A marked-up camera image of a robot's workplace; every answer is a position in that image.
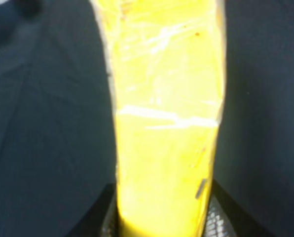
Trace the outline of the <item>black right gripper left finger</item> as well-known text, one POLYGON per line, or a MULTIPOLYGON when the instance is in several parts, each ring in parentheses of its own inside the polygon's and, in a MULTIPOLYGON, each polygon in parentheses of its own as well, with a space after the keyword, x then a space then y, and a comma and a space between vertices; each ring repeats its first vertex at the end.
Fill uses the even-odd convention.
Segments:
POLYGON ((118 211, 116 184, 107 184, 85 216, 67 234, 68 237, 117 237, 118 211))

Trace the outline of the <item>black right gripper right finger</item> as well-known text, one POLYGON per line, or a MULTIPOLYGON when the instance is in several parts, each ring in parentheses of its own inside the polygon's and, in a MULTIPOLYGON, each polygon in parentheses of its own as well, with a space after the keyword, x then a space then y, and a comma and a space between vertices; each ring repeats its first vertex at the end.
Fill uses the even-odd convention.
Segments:
POLYGON ((213 181, 205 223, 206 237, 272 237, 234 199, 213 181))

